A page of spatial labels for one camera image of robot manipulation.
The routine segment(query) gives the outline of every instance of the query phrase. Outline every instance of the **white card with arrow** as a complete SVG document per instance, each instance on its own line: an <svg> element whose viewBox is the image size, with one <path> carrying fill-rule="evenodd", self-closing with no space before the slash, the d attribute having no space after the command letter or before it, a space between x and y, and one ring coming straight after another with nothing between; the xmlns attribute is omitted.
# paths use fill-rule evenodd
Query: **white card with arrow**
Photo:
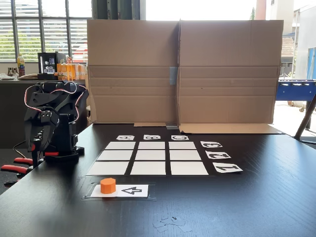
<svg viewBox="0 0 316 237"><path fill-rule="evenodd" d="M201 142L201 144L205 148L223 147L218 142Z"/></svg>
<svg viewBox="0 0 316 237"><path fill-rule="evenodd" d="M231 172L238 172L242 171L237 165L235 164L226 164L226 163L213 163L217 172L220 173L231 173Z"/></svg>
<svg viewBox="0 0 316 237"><path fill-rule="evenodd" d="M148 184L117 184L116 191L112 194L101 193L101 185L96 185L90 195L91 198L146 198Z"/></svg>

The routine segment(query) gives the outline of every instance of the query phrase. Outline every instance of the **window frame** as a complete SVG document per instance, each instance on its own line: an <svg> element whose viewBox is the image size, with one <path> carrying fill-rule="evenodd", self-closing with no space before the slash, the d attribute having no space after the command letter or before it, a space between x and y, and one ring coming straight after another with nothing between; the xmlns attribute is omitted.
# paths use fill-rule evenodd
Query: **window frame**
<svg viewBox="0 0 316 237"><path fill-rule="evenodd" d="M18 31L17 31L17 20L31 20L36 19L39 20L39 35L40 35L40 46L41 51L45 52L45 37L44 37L44 27L43 27L43 20L65 20L66 21L66 28L67 28L67 45L68 45L68 55L72 58L72 46L71 46L71 32L70 32L70 20L88 20L92 19L93 9L92 9L92 2L91 1L91 17L71 17L69 16L69 2L65 0L65 17L53 17L53 16L43 16L42 12L42 0L38 0L38 8L39 8L39 15L38 16L16 16L15 11L15 0L11 0L11 16L0 16L0 20L12 20L12 30L13 30L13 40L14 40L14 49L15 49L15 62L17 62L17 58L19 56L19 40L18 40Z"/></svg>

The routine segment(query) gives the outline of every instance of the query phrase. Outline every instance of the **blue tape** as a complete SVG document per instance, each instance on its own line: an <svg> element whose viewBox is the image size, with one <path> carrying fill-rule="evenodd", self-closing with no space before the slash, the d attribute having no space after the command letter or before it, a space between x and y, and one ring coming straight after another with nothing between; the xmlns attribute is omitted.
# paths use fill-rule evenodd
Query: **blue tape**
<svg viewBox="0 0 316 237"><path fill-rule="evenodd" d="M169 82L170 85L175 85L177 81L178 67L169 67Z"/></svg>

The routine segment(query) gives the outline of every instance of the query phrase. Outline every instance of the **orange block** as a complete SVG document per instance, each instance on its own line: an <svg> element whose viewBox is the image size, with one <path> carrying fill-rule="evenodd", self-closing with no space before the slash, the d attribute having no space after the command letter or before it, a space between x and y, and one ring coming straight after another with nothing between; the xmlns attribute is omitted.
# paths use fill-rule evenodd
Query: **orange block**
<svg viewBox="0 0 316 237"><path fill-rule="evenodd" d="M116 191L116 181L112 178L102 179L101 182L101 193L112 194Z"/></svg>

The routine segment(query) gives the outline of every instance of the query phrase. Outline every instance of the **tic-tac-toe grid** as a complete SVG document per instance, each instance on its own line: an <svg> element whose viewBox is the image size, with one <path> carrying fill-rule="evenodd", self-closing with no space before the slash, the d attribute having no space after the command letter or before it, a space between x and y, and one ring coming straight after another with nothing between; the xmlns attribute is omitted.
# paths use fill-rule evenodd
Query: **tic-tac-toe grid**
<svg viewBox="0 0 316 237"><path fill-rule="evenodd" d="M211 169L218 171L215 165L210 167L218 160L211 160L206 148L198 151L197 146L202 144L190 140L113 141L87 175L208 175Z"/></svg>

